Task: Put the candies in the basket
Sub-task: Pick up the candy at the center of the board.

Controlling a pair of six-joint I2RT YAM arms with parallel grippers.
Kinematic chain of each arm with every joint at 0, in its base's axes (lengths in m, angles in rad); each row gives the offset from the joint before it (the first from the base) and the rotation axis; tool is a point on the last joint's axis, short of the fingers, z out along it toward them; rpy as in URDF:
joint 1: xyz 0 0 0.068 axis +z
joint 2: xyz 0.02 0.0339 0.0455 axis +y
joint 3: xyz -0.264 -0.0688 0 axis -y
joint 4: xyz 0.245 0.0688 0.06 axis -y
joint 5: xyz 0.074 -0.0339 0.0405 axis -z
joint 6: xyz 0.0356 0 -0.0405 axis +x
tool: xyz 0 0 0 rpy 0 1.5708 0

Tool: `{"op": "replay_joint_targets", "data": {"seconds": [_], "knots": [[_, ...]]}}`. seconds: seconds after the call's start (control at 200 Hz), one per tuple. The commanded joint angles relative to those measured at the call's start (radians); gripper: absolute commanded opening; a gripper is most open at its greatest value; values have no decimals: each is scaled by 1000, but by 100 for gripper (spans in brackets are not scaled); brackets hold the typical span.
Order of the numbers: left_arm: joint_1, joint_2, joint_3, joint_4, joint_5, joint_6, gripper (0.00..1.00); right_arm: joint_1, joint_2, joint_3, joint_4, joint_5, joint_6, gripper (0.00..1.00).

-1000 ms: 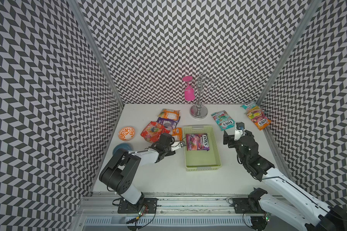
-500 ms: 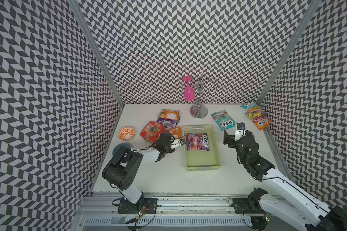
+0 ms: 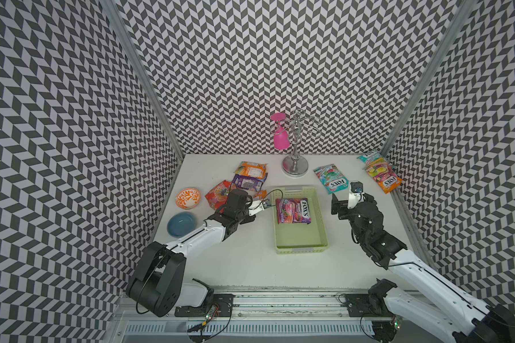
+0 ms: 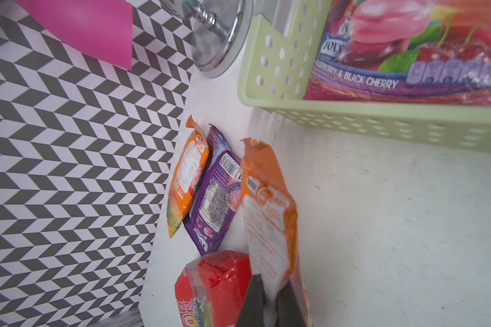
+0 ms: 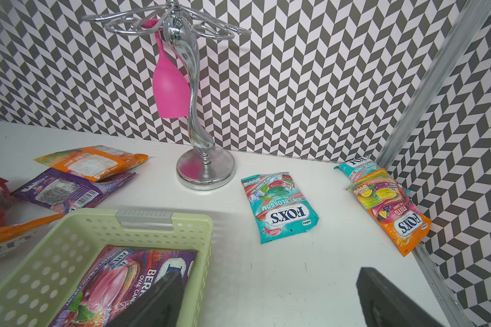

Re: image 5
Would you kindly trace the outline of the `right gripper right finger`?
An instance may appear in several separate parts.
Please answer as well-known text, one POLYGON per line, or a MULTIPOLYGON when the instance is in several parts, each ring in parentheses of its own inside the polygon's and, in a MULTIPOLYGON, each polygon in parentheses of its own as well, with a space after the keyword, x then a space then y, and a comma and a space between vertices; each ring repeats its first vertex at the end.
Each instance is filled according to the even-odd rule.
POLYGON ((361 268, 356 286, 367 326, 441 325, 376 268, 361 268))

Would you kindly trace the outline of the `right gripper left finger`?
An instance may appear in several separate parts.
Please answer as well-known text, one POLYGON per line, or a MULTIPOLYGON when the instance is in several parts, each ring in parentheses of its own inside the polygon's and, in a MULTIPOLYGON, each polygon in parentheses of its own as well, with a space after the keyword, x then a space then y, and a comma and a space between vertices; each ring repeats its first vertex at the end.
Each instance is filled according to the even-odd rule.
POLYGON ((179 271, 170 271, 106 326, 176 326, 185 285, 179 271))

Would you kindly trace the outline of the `pink purple Fox's berries bag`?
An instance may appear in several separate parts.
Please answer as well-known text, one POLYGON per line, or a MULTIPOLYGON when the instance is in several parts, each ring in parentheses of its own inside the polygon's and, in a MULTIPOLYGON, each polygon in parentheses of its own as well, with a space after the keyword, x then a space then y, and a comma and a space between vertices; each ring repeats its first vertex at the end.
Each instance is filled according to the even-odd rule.
POLYGON ((51 326, 106 326, 168 272, 186 283, 196 251, 114 247, 102 249, 51 326))

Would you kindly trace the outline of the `light green plastic basket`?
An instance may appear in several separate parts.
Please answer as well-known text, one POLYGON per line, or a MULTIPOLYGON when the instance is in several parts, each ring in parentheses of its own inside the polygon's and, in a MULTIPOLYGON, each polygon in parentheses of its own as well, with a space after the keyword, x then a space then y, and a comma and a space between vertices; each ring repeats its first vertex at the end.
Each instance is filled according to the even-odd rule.
POLYGON ((48 326, 107 245, 196 250, 178 326, 196 326, 211 256, 207 215, 96 208, 69 213, 0 284, 0 326, 48 326))

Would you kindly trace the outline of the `orange candy bag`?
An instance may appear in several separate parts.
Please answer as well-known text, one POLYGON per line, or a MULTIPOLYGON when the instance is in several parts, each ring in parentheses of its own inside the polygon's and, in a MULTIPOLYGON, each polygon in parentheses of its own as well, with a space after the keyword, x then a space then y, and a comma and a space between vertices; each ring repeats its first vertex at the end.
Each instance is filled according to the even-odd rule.
POLYGON ((103 145, 83 147, 44 155, 34 161, 88 181, 97 182, 137 167, 149 159, 103 145))

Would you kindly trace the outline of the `orange Fox's fruits bag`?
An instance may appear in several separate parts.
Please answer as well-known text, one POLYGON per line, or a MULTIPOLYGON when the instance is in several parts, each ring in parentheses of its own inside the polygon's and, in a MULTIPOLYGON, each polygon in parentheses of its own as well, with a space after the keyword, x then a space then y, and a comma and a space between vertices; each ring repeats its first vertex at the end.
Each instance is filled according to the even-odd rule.
POLYGON ((19 248, 46 225, 64 216, 64 214, 51 215, 22 224, 0 227, 0 258, 19 248))

